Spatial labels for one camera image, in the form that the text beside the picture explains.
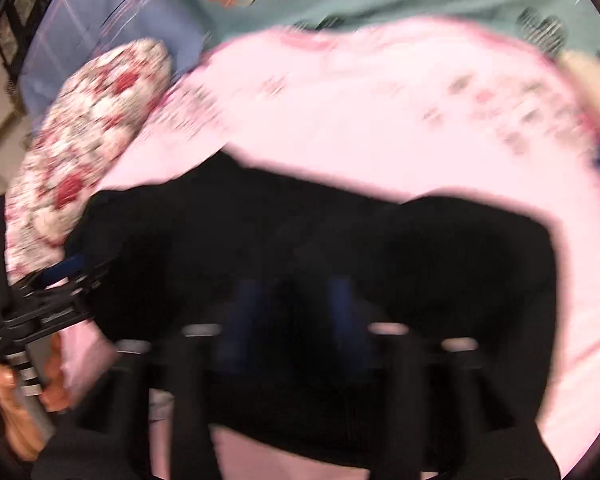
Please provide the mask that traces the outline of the person left hand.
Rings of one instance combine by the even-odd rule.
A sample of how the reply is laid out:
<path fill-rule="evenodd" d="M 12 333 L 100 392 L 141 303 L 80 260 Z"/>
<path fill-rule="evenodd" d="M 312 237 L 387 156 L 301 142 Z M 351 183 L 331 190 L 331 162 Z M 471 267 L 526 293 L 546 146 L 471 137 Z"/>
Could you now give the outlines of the person left hand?
<path fill-rule="evenodd" d="M 39 396 L 26 396 L 24 387 L 18 385 L 16 371 L 0 364 L 0 411 L 6 439 L 24 462 L 34 462 L 53 433 L 47 415 L 70 408 L 71 394 L 66 388 L 61 364 L 61 339 L 58 334 L 53 334 L 50 356 L 44 365 L 47 384 Z"/>

